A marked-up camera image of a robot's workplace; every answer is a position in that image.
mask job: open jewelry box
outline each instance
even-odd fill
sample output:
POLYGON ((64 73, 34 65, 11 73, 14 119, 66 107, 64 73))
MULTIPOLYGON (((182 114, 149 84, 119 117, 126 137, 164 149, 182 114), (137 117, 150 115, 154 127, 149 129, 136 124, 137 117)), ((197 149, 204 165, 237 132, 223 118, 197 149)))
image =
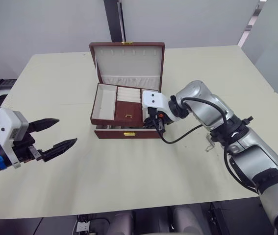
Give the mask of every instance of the open jewelry box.
POLYGON ((144 129, 145 90, 161 91, 164 43, 91 43, 99 83, 91 123, 100 139, 159 138, 144 129))

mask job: black cable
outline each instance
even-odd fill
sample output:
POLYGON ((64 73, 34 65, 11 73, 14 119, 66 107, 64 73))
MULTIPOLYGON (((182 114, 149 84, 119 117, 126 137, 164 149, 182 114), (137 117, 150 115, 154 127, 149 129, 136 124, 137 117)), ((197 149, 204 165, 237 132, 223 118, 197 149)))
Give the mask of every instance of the black cable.
POLYGON ((107 218, 104 217, 95 217, 96 214, 81 214, 81 215, 77 215, 76 219, 78 222, 91 222, 93 220, 97 220, 97 219, 104 219, 107 221, 108 224, 110 224, 109 220, 107 218))
POLYGON ((91 219, 90 222, 93 221, 93 220, 96 220, 96 219, 103 219, 103 220, 106 220, 107 223, 110 224, 109 220, 108 220, 107 218, 104 218, 104 217, 98 217, 98 218, 91 219))
POLYGON ((71 233, 71 235, 76 234, 75 229, 76 229, 77 224, 78 224, 78 220, 75 221, 74 227, 72 228, 72 233, 71 233))
POLYGON ((36 226, 33 235, 35 235, 35 233, 36 233, 37 229, 39 228, 40 224, 42 223, 42 220, 43 220, 43 219, 44 219, 44 217, 41 218, 39 224, 36 226))
POLYGON ((227 148, 228 148, 228 144, 225 144, 224 146, 224 162, 225 162, 225 165, 226 165, 226 168, 228 170, 228 172, 230 173, 230 175, 242 186, 242 187, 245 187, 247 190, 250 190, 252 192, 256 192, 255 189, 253 189, 252 187, 249 187, 247 185, 245 185, 241 180, 238 179, 238 177, 236 177, 236 175, 232 172, 232 170, 230 169, 229 167, 229 164, 228 164, 228 159, 227 159, 227 148))
MULTIPOLYGON (((186 106, 186 107, 189 107, 190 106, 188 104, 185 104, 184 102, 186 100, 191 100, 191 101, 196 101, 196 102, 200 102, 200 103, 204 103, 204 104, 207 104, 207 105, 210 105, 212 106, 213 108, 215 108, 218 112, 220 112, 220 114, 222 115, 222 118, 223 118, 223 122, 224 122, 224 130, 225 130, 225 134, 227 134, 227 118, 226 118, 226 114, 223 112, 223 110, 217 106, 216 104, 210 102, 210 101, 207 101, 207 100, 204 100, 204 99, 199 99, 199 98, 191 98, 191 97, 186 97, 186 98, 183 98, 181 100, 181 104, 186 106)), ((227 159, 227 149, 228 149, 228 143, 225 142, 225 146, 224 146, 224 162, 225 162, 225 165, 226 165, 226 168, 228 170, 228 172, 230 173, 230 175, 244 188, 252 191, 252 192, 256 192, 255 189, 253 189, 252 187, 249 187, 247 185, 245 185, 241 180, 239 180, 235 174, 231 171, 230 167, 229 167, 229 164, 228 164, 228 159, 227 159)))
POLYGON ((198 125, 198 126, 192 128, 192 129, 191 129, 190 131, 188 131, 186 134, 180 136, 178 139, 176 139, 176 140, 174 140, 174 141, 167 141, 167 140, 164 139, 164 137, 163 137, 162 134, 160 133, 159 129, 157 128, 157 125, 156 125, 155 120, 153 119, 152 121, 153 121, 153 125, 154 125, 154 127, 155 127, 155 129, 156 129, 158 135, 159 135, 159 136, 161 137, 161 139, 162 139, 165 143, 167 143, 167 144, 172 144, 172 143, 178 142, 179 140, 181 140, 182 138, 186 137, 186 136, 189 135, 191 132, 197 130, 198 128, 200 128, 200 127, 202 126, 202 125, 198 125))

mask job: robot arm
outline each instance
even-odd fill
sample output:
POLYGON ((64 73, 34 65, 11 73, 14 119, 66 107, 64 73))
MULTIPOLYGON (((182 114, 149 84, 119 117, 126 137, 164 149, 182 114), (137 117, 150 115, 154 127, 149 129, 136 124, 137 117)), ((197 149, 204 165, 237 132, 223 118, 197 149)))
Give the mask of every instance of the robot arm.
POLYGON ((47 162, 72 147, 77 139, 63 141, 47 151, 33 146, 35 139, 30 133, 45 130, 57 122, 58 119, 46 118, 28 123, 20 112, 0 108, 0 171, 12 165, 19 168, 21 162, 34 159, 47 162))
POLYGON ((278 228, 278 155, 247 127, 252 117, 239 119, 201 81, 189 83, 169 101, 162 93, 144 91, 143 107, 150 114, 146 127, 159 120, 160 114, 166 117, 163 123, 170 124, 192 112, 211 139, 224 146, 225 163, 232 176, 236 177, 228 167, 227 153, 239 178, 236 180, 258 193, 271 223, 278 228))

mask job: gold handle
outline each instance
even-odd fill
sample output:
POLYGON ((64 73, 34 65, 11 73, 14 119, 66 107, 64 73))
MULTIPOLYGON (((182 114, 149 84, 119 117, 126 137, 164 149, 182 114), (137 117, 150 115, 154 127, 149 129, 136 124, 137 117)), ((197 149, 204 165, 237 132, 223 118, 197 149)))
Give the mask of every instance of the gold handle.
POLYGON ((133 42, 121 42, 123 45, 131 45, 133 42))
POLYGON ((135 136, 135 132, 124 132, 124 136, 135 136))

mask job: table surface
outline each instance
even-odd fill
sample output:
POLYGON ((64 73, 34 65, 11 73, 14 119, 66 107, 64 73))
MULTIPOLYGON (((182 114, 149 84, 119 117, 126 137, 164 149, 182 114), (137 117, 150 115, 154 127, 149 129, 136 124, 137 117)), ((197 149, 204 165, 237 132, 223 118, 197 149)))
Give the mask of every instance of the table surface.
MULTIPOLYGON (((278 153, 278 94, 238 46, 165 50, 162 92, 168 97, 202 80, 278 153)), ((65 154, 0 172, 0 218, 107 212, 253 197, 226 171, 222 148, 204 128, 176 144, 161 140, 99 140, 90 114, 98 79, 89 52, 34 55, 3 107, 28 121, 59 118, 34 133, 46 150, 78 138, 65 154)), ((167 127, 176 139, 198 125, 188 118, 167 127)))

